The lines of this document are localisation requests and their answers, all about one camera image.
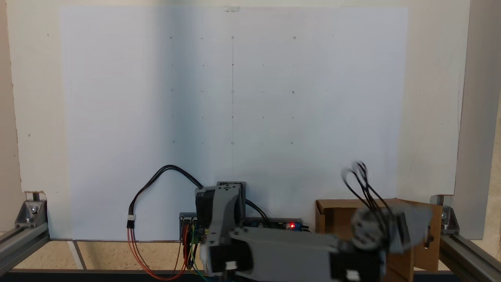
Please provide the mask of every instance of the control board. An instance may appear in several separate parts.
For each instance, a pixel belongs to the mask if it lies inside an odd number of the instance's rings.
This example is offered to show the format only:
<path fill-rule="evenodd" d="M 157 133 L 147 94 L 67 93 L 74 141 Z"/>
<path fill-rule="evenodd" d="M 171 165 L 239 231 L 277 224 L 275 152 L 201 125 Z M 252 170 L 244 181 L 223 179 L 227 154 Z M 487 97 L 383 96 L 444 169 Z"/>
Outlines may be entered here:
<path fill-rule="evenodd" d="M 294 232 L 310 232 L 309 227 L 303 225 L 299 218 L 269 218 L 271 226 L 267 226 L 261 217 L 248 217 L 244 219 L 243 225 L 246 227 L 262 227 L 290 230 Z M 187 237 L 191 238 L 193 228 L 196 242 L 203 243 L 207 239 L 208 227 L 198 224 L 197 215 L 194 212 L 182 212 L 179 214 L 179 240 L 183 242 L 183 230 L 188 228 Z"/>

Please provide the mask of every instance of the black cable bundle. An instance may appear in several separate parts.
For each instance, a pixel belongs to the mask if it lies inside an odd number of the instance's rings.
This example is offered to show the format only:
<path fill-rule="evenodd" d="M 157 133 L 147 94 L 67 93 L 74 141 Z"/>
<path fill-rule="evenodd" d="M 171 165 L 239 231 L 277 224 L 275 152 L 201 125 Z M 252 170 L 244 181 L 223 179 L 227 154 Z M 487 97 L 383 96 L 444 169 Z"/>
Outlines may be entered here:
<path fill-rule="evenodd" d="M 362 199 L 353 189 L 351 186 L 348 184 L 348 181 L 346 180 L 347 176 L 349 174 L 353 174 L 355 178 L 357 179 L 358 184 L 360 185 L 360 188 L 362 189 L 362 192 L 364 193 L 365 200 Z M 374 191 L 372 186 L 369 184 L 369 181 L 367 179 L 367 166 L 363 162 L 356 162 L 353 165 L 352 169 L 346 169 L 342 173 L 342 178 L 343 182 L 345 183 L 346 187 L 350 189 L 350 191 L 357 196 L 364 205 L 369 208 L 371 213 L 374 215 L 376 218 L 379 228 L 383 234 L 385 234 L 385 239 L 384 239 L 384 244 L 385 248 L 389 247 L 389 238 L 390 238 L 390 220 L 394 220 L 395 216 L 393 215 L 390 207 L 386 204 L 386 202 L 379 196 L 379 194 Z M 379 200 L 384 204 L 386 209 L 388 209 L 388 213 L 390 215 L 390 218 L 387 218 L 384 216 L 383 211 L 381 210 L 381 207 L 377 204 L 377 202 L 372 198 L 371 191 L 379 198 Z"/>
<path fill-rule="evenodd" d="M 144 190 L 148 189 L 148 187 L 150 187 L 151 184 L 153 184 L 153 182 L 155 182 L 160 177 L 160 175 L 162 175 L 162 173 L 164 173 L 168 170 L 175 170 L 175 171 L 181 173 L 182 175 L 184 175 L 186 178 L 188 178 L 197 187 L 199 187 L 199 188 L 203 187 L 202 184 L 200 182 L 198 182 L 197 179 L 195 179 L 195 177 L 191 176 L 191 174 L 189 174 L 188 172 L 186 172 L 182 168 L 175 166 L 175 165 L 163 166 L 153 175 L 153 177 L 146 183 L 146 185 L 144 185 L 144 187 L 141 188 L 141 190 L 139 190 L 139 192 L 137 192 L 136 196 L 134 197 L 134 199 L 130 203 L 129 219 L 127 220 L 127 228 L 134 229 L 134 220 L 135 220 L 135 218 L 134 218 L 134 205 L 136 204 L 137 197 L 139 197 L 139 195 L 141 193 L 143 193 Z"/>
<path fill-rule="evenodd" d="M 245 204 L 247 204 L 251 208 L 255 209 L 261 215 L 261 217 L 263 218 L 263 220 L 265 221 L 265 223 L 268 225 L 269 228 L 272 227 L 272 223 L 270 222 L 268 216 L 265 214 L 265 212 L 262 209 L 260 209 L 258 206 L 256 206 L 255 203 L 246 199 Z"/>

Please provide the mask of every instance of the white paper sheet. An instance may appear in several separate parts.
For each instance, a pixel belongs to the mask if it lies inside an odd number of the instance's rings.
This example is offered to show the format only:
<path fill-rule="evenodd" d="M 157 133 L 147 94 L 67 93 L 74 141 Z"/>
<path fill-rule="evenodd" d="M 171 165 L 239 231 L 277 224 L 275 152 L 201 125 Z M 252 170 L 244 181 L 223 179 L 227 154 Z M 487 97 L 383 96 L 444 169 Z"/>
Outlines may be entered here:
<path fill-rule="evenodd" d="M 64 7 L 73 238 L 124 240 L 158 168 L 247 181 L 269 216 L 313 226 L 353 198 L 341 170 L 396 193 L 407 8 Z M 139 240 L 178 239 L 194 186 L 164 173 L 136 204 Z"/>

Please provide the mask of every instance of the green wire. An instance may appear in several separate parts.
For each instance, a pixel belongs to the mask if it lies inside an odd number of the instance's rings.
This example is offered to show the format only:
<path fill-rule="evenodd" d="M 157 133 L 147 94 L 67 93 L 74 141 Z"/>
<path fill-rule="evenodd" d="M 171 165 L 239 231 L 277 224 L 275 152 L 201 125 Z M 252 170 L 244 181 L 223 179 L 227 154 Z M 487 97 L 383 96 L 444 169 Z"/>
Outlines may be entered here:
<path fill-rule="evenodd" d="M 202 279 L 205 280 L 205 282 L 210 282 L 209 280 L 207 280 L 207 278 L 205 278 L 202 273 L 200 273 L 200 271 L 198 270 L 198 267 L 196 267 L 196 263 L 195 263 L 195 257 L 193 256 L 193 245 L 195 243 L 195 226 L 193 226 L 193 232 L 191 233 L 191 249 L 190 249 L 190 255 L 191 255 L 191 258 L 193 259 L 193 267 L 195 268 L 196 270 L 196 273 L 198 273 L 198 275 L 200 275 L 200 277 L 202 277 Z"/>

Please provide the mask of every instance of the orange wire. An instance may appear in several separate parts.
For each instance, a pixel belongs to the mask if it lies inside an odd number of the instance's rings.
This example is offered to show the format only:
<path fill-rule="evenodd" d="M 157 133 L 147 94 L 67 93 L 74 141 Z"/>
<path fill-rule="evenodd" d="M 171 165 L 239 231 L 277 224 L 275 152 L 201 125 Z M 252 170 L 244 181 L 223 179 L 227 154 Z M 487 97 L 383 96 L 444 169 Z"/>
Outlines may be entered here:
<path fill-rule="evenodd" d="M 144 271 L 146 271 L 149 275 L 151 275 L 152 277 L 158 279 L 158 280 L 162 280 L 162 281 L 170 281 L 170 280 L 175 280 L 175 279 L 178 279 L 183 273 L 184 271 L 186 270 L 186 260 L 187 260 L 187 256 L 185 256 L 184 258 L 184 264 L 183 264 L 183 267 L 181 268 L 181 271 L 174 277 L 170 277 L 170 278 L 166 278 L 166 277 L 160 277 L 160 276 L 157 276 L 150 268 L 149 266 L 146 264 L 146 262 L 144 261 L 143 257 L 141 256 L 141 253 L 139 252 L 139 248 L 137 247 L 137 242 L 136 242 L 136 238 L 135 238 L 135 234 L 134 234 L 134 230 L 133 229 L 127 229 L 127 243 L 129 244 L 129 249 L 131 250 L 132 254 L 134 255 L 134 258 L 136 259 L 136 261 L 139 263 L 139 265 L 141 266 L 141 268 L 143 268 Z M 186 235 L 187 235 L 187 227 L 185 228 L 184 230 L 184 241 L 186 242 Z M 181 250 L 181 245 L 179 244 L 179 248 L 177 250 L 177 261 L 176 261 L 176 265 L 174 267 L 174 271 L 177 267 L 177 262 L 179 261 L 179 253 L 180 253 L 180 250 Z"/>

